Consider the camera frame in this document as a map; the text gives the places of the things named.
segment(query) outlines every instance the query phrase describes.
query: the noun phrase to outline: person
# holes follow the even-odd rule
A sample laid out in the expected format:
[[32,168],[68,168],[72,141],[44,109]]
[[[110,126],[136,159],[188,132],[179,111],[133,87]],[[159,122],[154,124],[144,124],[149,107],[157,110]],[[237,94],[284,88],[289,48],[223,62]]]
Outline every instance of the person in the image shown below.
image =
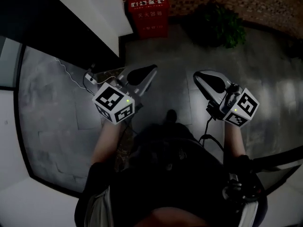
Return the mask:
[[[113,159],[121,124],[105,122],[75,210],[77,227],[238,226],[241,213],[222,194],[228,171],[176,120],[169,110],[162,125],[138,134],[118,173]],[[246,154],[240,129],[228,123],[226,153],[231,161]]]

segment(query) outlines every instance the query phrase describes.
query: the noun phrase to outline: shoe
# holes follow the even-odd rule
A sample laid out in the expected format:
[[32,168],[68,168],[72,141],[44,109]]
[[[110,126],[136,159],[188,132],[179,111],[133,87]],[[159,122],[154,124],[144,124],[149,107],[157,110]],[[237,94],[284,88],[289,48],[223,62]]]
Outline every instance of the shoe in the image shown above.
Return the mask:
[[169,109],[166,113],[166,122],[175,123],[177,121],[177,113],[173,109]]

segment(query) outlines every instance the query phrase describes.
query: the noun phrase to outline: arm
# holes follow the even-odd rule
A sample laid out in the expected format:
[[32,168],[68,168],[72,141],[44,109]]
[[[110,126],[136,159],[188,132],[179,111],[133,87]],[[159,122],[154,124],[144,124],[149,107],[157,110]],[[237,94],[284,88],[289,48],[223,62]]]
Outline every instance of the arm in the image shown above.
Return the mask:
[[226,122],[224,149],[234,158],[246,155],[240,128]]
[[105,121],[91,158],[92,165],[96,162],[105,162],[116,152],[120,128],[121,123],[114,125]]

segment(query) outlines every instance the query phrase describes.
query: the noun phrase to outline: concrete floor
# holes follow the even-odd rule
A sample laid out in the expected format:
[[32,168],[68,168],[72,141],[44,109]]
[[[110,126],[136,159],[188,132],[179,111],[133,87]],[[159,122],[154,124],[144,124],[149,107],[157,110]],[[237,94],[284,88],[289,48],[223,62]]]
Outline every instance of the concrete floor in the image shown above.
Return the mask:
[[[268,156],[303,144],[303,65],[289,59],[285,41],[270,33],[247,29],[247,41],[234,49],[201,48],[180,26],[169,27],[168,38],[130,42],[126,65],[159,67],[144,108],[133,118],[140,132],[160,123],[168,109],[196,138],[209,119],[207,101],[193,82],[197,70],[216,70],[247,87],[260,102],[254,119],[242,129],[251,158]],[[84,70],[67,65],[77,82]],[[80,89],[52,56],[27,48],[20,78],[19,114],[27,154],[34,173],[60,186],[81,191],[89,160],[101,129],[91,95]],[[223,124],[211,121],[208,133],[223,142]],[[205,148],[222,160],[212,141]]]

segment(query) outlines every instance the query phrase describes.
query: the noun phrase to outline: dark clothing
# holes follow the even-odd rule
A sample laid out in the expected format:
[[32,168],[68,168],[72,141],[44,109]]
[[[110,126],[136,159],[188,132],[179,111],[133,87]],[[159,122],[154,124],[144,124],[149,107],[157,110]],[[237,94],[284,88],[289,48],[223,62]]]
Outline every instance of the dark clothing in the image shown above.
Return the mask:
[[212,226],[233,226],[239,216],[222,196],[228,180],[223,166],[184,125],[152,125],[135,137],[125,170],[115,173],[105,163],[91,167],[76,208],[76,225],[83,226],[89,198],[110,185],[117,227],[134,226],[161,207],[186,210]]

